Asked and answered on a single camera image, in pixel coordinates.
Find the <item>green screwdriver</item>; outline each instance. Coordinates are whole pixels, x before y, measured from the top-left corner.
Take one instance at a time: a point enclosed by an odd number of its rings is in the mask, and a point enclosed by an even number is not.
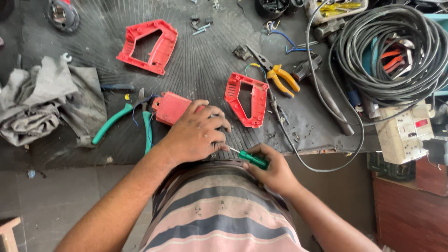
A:
[[[238,157],[239,158],[248,160],[249,163],[254,164],[254,165],[260,167],[260,169],[262,169],[262,170],[267,170],[267,166],[269,165],[268,161],[266,161],[266,160],[264,160],[264,159],[262,159],[260,157],[250,155],[249,153],[247,153],[247,152],[245,152],[243,150],[238,151],[238,150],[236,150],[236,149],[234,149],[234,148],[232,148],[230,146],[229,146],[229,148],[230,148],[230,150],[238,153]]]

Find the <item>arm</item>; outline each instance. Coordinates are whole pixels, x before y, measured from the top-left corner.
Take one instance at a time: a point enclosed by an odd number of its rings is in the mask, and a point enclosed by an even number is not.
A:
[[[325,252],[380,252],[366,236],[344,221],[294,177],[285,158],[265,144],[248,150],[269,161],[266,171],[245,163],[247,169],[271,190],[288,199],[305,223],[310,226]]]
[[[205,105],[201,111],[196,109]],[[90,209],[61,240],[56,252],[119,252],[138,216],[169,171],[185,162],[228,150],[231,131],[224,113],[206,100],[191,103],[168,134],[115,187]]]

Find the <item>hammer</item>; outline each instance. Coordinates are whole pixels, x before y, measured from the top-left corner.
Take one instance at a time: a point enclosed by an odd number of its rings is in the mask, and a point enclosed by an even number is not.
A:
[[[313,54],[311,56],[313,58],[312,60],[312,67],[313,70],[316,70],[318,65],[320,65],[320,63],[322,63],[322,57],[320,55],[317,54]],[[301,81],[303,79],[305,79],[306,77],[308,78],[312,78],[311,76],[311,67],[310,67],[310,63],[308,61],[303,62],[302,64],[300,64],[299,67],[297,67],[292,73],[291,76],[297,81]],[[322,80],[316,76],[316,82],[317,82],[317,87],[319,88],[320,94],[322,95],[323,100],[325,101],[325,103],[328,105],[328,107],[337,115],[339,116],[341,119],[343,120],[347,120],[345,119],[345,116],[342,114],[342,112],[340,111],[339,107],[337,106],[336,102],[333,100],[333,98],[330,95],[330,92],[328,91],[328,89],[323,85]],[[350,124],[347,123],[343,123],[339,120],[337,120],[337,122],[339,123],[339,126],[341,127],[342,131],[344,132],[344,134],[346,136],[351,136],[353,135],[355,132],[353,131],[352,127],[350,126]]]

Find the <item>hand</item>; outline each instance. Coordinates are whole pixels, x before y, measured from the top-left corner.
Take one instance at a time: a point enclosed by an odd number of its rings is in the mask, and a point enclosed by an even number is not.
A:
[[[294,177],[282,154],[264,143],[253,146],[247,152],[262,157],[269,162],[267,170],[262,170],[251,163],[243,163],[243,168],[267,185],[269,189],[286,198],[296,190],[295,185],[298,185],[299,182]]]
[[[200,106],[205,107],[196,113]],[[221,109],[209,106],[208,100],[195,100],[157,145],[175,165],[201,160],[218,150],[229,150],[225,134],[216,130],[221,126],[227,132],[232,131]]]

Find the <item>gray cloth rag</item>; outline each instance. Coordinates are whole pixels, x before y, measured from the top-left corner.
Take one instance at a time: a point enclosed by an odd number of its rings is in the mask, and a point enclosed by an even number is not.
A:
[[[78,136],[78,146],[95,148],[92,139],[108,120],[104,96],[99,86],[95,67],[69,65],[78,92],[66,96],[59,107],[60,115]]]
[[[95,68],[72,67],[60,57],[44,57],[42,66],[15,69],[0,92],[0,135],[15,146],[50,134],[62,117],[75,131],[78,145],[107,121]]]

